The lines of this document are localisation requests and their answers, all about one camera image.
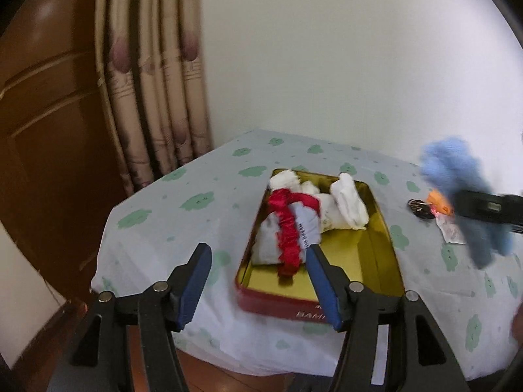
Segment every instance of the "orange tag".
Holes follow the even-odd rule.
[[[428,194],[427,203],[434,205],[436,210],[445,215],[452,216],[454,214],[454,208],[445,199],[445,197],[438,192],[435,188]]]

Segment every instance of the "bedsheet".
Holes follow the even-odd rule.
[[[369,184],[405,288],[419,292],[466,378],[506,367],[517,350],[510,326],[523,287],[521,239],[513,256],[475,269],[466,246],[447,245],[434,221],[418,220],[407,208],[409,199],[424,199],[430,190],[418,166],[356,146],[257,130],[178,168],[112,210],[92,288],[140,293],[206,242],[211,272],[193,321],[174,334],[176,346],[244,374],[333,375],[343,335],[327,324],[265,317],[236,305],[234,276],[275,168],[348,172]],[[385,355],[381,344],[377,361]]]

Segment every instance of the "metal screw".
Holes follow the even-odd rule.
[[[414,290],[408,290],[407,293],[405,293],[405,297],[408,301],[415,302],[419,299],[419,295],[417,292],[414,292]]]
[[[155,292],[163,292],[164,290],[167,290],[168,287],[169,285],[164,281],[159,281],[153,284],[153,290]]]
[[[112,293],[107,292],[107,290],[98,295],[98,300],[100,302],[109,302],[111,299],[112,299]]]
[[[364,286],[360,282],[351,282],[349,284],[349,289],[353,292],[359,293],[363,291]]]

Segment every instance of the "red ribbon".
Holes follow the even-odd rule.
[[[300,267],[299,233],[296,228],[295,216],[289,209],[293,202],[302,202],[320,215],[320,201],[313,196],[303,193],[291,193],[288,188],[274,190],[269,196],[268,205],[270,212],[278,215],[280,231],[277,233],[279,256],[282,265],[278,269],[280,276],[293,276]]]

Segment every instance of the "curtain pattern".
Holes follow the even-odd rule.
[[[99,87],[128,195],[210,149],[199,0],[96,0]]]

